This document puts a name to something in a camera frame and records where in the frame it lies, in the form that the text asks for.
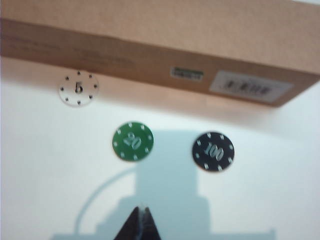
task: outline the cardboard box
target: cardboard box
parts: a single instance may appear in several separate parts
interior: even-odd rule
[[[1,55],[280,106],[320,79],[320,6],[2,0]]]

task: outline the white label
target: white label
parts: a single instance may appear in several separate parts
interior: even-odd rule
[[[289,82],[229,71],[219,71],[209,90],[214,93],[272,103],[293,86]]]

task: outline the number 100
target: number 100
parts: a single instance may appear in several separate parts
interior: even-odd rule
[[[210,155],[211,158],[215,157],[217,161],[220,161],[224,156],[224,150],[221,147],[218,148],[215,144],[212,145],[211,142],[208,143],[208,147],[204,150],[204,153],[208,156]]]

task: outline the box label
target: box label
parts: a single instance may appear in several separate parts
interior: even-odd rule
[[[170,70],[170,75],[173,78],[201,82],[204,76],[204,73],[202,71],[184,69],[180,67],[172,67]]]
[[[213,93],[272,103],[294,85],[241,73],[219,71],[209,90]]]

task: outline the black poker chip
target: black poker chip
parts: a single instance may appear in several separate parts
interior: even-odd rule
[[[207,132],[195,140],[192,156],[194,162],[205,171],[221,172],[234,161],[235,148],[222,133]]]

